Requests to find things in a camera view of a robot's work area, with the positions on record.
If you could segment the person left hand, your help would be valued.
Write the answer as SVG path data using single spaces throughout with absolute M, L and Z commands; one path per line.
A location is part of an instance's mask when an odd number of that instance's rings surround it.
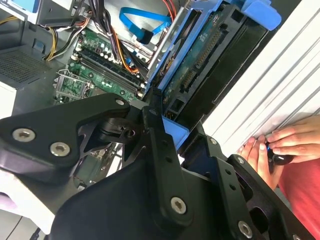
M 272 190 L 276 189 L 284 166 L 276 165 L 273 173 L 270 173 L 267 147 L 263 135 L 258 138 L 250 137 L 246 144 L 238 149 L 236 154 L 242 156 Z

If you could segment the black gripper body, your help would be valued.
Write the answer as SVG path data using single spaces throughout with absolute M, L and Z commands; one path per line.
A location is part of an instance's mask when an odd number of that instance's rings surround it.
M 248 215 L 227 218 L 219 189 L 207 177 L 183 170 L 193 210 L 187 227 L 160 226 L 147 185 L 147 168 L 135 163 L 67 200 L 55 215 L 51 240 L 248 240 Z

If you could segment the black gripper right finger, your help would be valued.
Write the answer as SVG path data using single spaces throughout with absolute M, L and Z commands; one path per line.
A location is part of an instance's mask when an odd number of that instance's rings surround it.
M 311 240 L 312 234 L 239 155 L 197 124 L 180 147 L 194 209 L 192 240 Z

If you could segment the person right hand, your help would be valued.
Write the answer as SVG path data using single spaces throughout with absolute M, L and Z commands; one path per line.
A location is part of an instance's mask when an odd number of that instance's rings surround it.
M 266 139 L 275 154 L 293 156 L 293 163 L 319 159 L 320 116 L 310 116 L 275 130 Z

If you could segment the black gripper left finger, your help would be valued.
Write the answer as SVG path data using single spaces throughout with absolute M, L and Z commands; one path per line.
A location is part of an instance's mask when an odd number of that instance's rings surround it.
M 146 166 L 155 222 L 188 227 L 194 212 L 187 208 L 189 192 L 173 138 L 165 132 L 157 94 L 140 109 L 117 94 L 105 93 L 4 118 L 0 166 L 47 185 L 63 184 L 80 159 L 109 143 L 124 146 L 121 170 L 136 163 Z

